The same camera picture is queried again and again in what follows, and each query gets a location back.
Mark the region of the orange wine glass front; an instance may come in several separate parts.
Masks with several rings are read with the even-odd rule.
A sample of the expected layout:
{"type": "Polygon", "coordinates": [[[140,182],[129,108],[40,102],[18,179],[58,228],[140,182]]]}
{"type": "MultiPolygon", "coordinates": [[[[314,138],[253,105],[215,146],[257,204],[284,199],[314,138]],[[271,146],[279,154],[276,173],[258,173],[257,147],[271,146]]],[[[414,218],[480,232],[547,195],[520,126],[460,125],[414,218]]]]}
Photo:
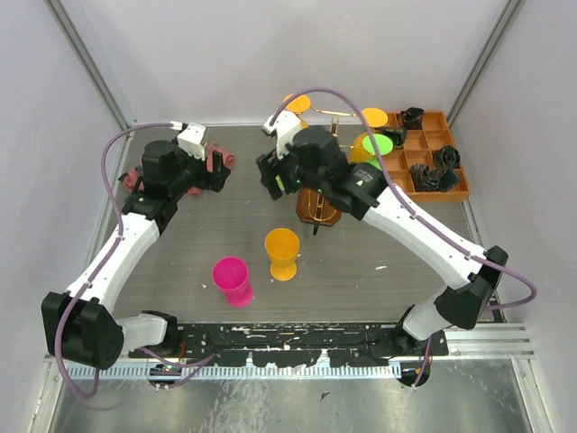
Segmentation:
{"type": "Polygon", "coordinates": [[[270,274],[278,281],[289,281],[297,273],[300,248],[298,236],[285,227],[271,230],[264,241],[270,259],[270,274]]]}

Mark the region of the gold wire wine glass rack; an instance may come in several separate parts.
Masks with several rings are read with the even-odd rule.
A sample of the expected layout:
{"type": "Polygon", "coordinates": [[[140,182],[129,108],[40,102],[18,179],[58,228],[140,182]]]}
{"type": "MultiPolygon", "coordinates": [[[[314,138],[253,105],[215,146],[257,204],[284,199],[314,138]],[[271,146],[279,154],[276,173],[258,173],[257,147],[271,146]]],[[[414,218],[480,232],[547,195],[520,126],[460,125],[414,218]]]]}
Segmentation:
{"type": "MultiPolygon", "coordinates": [[[[310,106],[310,110],[330,115],[329,130],[334,137],[339,135],[339,123],[342,117],[356,117],[356,114],[339,112],[334,110],[319,109],[310,106]]],[[[320,189],[302,189],[298,193],[296,213],[301,223],[312,226],[312,236],[317,236],[321,227],[332,227],[342,217],[342,212],[333,207],[320,189]]]]}

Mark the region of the orange wine glass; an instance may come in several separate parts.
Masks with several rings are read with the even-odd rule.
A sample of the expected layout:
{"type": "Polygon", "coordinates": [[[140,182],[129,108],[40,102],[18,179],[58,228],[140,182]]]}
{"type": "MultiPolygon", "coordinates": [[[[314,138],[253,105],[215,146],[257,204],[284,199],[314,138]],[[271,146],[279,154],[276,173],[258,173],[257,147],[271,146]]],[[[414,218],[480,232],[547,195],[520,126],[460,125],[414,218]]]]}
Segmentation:
{"type": "MultiPolygon", "coordinates": [[[[372,131],[375,132],[376,128],[385,126],[389,120],[386,112],[377,107],[367,107],[362,110],[362,114],[365,117],[368,125],[371,127],[372,131]]],[[[369,150],[367,150],[363,144],[365,138],[368,137],[367,133],[362,133],[358,135],[353,141],[351,151],[349,153],[349,162],[358,163],[365,162],[372,159],[375,154],[372,150],[370,144],[369,150]]]]}
{"type": "Polygon", "coordinates": [[[300,248],[298,236],[285,227],[271,230],[264,241],[270,259],[270,274],[278,281],[289,281],[297,273],[300,248]]]}
{"type": "Polygon", "coordinates": [[[293,113],[300,121],[303,129],[307,128],[307,122],[302,118],[302,114],[309,110],[312,106],[310,97],[301,95],[292,100],[286,105],[285,110],[293,113]]]}

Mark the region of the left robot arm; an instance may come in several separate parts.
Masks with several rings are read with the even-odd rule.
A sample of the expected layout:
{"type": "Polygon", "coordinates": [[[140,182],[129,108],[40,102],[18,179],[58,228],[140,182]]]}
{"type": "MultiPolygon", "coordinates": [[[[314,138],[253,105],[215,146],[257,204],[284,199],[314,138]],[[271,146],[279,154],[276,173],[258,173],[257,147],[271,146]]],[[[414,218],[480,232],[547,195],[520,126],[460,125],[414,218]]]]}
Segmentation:
{"type": "Polygon", "coordinates": [[[121,209],[122,223],[87,269],[61,293],[41,303],[48,351],[75,363],[106,370],[123,354],[148,347],[160,357],[179,351],[175,317],[144,310],[114,319],[121,289],[145,252],[160,238],[190,189],[219,192],[231,173],[222,151],[205,148],[197,159],[175,142],[148,143],[141,171],[121,209]]]}

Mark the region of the green wine glass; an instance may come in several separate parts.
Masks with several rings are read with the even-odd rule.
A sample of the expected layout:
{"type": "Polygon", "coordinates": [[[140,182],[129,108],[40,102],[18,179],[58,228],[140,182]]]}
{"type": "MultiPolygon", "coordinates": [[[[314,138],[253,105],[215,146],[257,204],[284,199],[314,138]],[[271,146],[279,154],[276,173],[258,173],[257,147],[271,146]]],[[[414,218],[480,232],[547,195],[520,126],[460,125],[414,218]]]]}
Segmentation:
{"type": "Polygon", "coordinates": [[[381,158],[384,158],[387,154],[391,153],[394,149],[393,143],[389,137],[383,134],[374,134],[374,139],[376,145],[373,145],[373,142],[369,135],[366,135],[362,139],[362,148],[366,151],[368,156],[365,160],[370,163],[372,166],[376,167],[377,169],[381,169],[380,160],[377,156],[375,149],[378,149],[381,158]]]}

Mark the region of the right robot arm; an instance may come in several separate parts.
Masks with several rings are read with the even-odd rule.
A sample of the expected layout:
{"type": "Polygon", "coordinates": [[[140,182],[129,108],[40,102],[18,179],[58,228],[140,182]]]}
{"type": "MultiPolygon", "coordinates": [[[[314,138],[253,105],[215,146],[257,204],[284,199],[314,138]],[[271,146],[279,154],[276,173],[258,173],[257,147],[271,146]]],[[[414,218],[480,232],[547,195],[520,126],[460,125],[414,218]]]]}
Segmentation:
{"type": "Polygon", "coordinates": [[[317,189],[331,206],[392,236],[443,279],[445,289],[410,307],[398,322],[400,352],[416,355],[431,335],[447,327],[475,327],[507,264],[502,248],[486,249],[461,238],[411,202],[400,187],[387,184],[381,169],[348,162],[322,126],[297,132],[284,147],[259,156],[256,164],[273,199],[317,189]]]}

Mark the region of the pink wine glass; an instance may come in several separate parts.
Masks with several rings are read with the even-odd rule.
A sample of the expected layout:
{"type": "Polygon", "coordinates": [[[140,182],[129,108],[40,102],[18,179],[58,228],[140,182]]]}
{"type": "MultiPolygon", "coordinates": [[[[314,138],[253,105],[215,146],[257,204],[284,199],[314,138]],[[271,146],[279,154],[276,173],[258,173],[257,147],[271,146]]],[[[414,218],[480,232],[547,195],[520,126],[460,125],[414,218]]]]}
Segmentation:
{"type": "Polygon", "coordinates": [[[244,308],[252,302],[249,268],[243,259],[235,256],[220,259],[212,270],[212,278],[231,306],[244,308]]]}

